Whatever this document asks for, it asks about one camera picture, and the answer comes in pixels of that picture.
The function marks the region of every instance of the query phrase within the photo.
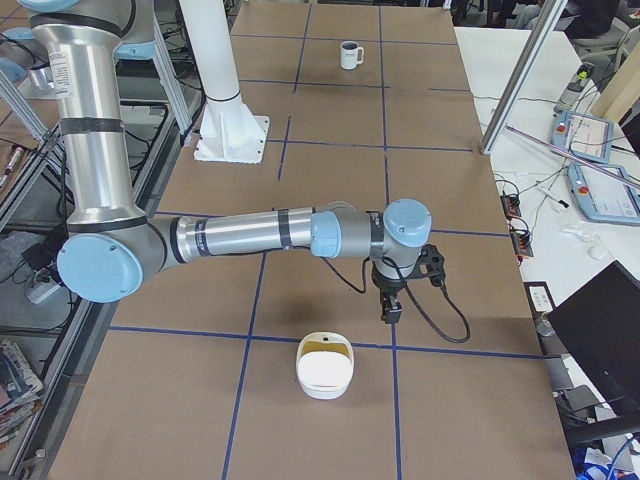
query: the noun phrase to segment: light blue cap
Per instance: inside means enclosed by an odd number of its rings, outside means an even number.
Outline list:
[[[2,34],[11,40],[35,40],[33,32],[29,27],[10,28],[2,32]]]
[[[108,303],[131,295],[142,284],[140,261],[124,244],[106,235],[71,237],[58,253],[58,272],[82,298]]]
[[[7,58],[0,58],[0,71],[2,71],[12,83],[19,82],[27,77],[27,72],[24,68]]]
[[[431,232],[431,213],[420,202],[402,198],[384,211],[384,227],[396,242],[421,247]]]
[[[342,230],[333,212],[314,213],[311,216],[311,254],[316,257],[336,258],[342,246]]]
[[[116,50],[118,60],[150,60],[156,52],[156,41],[144,43],[123,43]]]
[[[80,0],[18,0],[22,6],[36,12],[59,12],[73,7]]]

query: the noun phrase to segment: computer monitor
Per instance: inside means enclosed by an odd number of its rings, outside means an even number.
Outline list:
[[[640,412],[640,282],[615,261],[548,318],[616,415]]]

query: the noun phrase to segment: white mug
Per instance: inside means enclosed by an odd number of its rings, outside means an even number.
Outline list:
[[[357,42],[347,41],[340,44],[340,66],[353,70],[364,62],[364,48]]]

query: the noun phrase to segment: white table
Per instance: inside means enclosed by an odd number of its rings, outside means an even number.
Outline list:
[[[528,34],[519,30],[456,28],[483,129],[498,101],[477,97],[500,97]],[[564,33],[552,33],[520,97],[557,100],[579,65],[580,60]],[[596,96],[585,98],[579,110],[588,111]],[[552,121],[552,103],[521,99],[516,103],[508,124],[548,140]],[[618,126],[614,135],[623,136]],[[626,139],[617,140],[614,145],[631,148]],[[558,171],[563,158],[511,132],[504,132],[491,154],[491,163],[494,172],[513,181],[522,190]],[[640,176],[640,160],[635,156],[612,151],[611,163],[623,165],[631,175]],[[550,184],[549,181],[544,185],[549,187]],[[513,188],[507,185],[505,190],[512,192]],[[640,227],[586,222],[572,197],[565,175],[558,178],[551,190],[567,201],[570,208],[565,210],[549,199],[542,204],[534,228],[532,248],[535,256],[525,260],[520,268],[524,281],[546,281],[551,295],[559,304],[614,259],[640,278]],[[523,218],[531,227],[544,198],[535,189],[522,194],[520,207]],[[574,234],[563,232],[568,226],[577,226],[595,239],[583,241]],[[589,248],[595,244],[602,244],[607,249],[604,259],[595,260],[588,255]]]

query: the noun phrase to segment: white sticker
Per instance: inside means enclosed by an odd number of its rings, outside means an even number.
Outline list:
[[[65,52],[54,52],[49,55],[53,84],[56,87],[56,98],[65,98],[71,95],[71,76],[69,63]]]
[[[553,310],[549,296],[544,287],[529,287],[529,294],[536,312],[550,312]]]

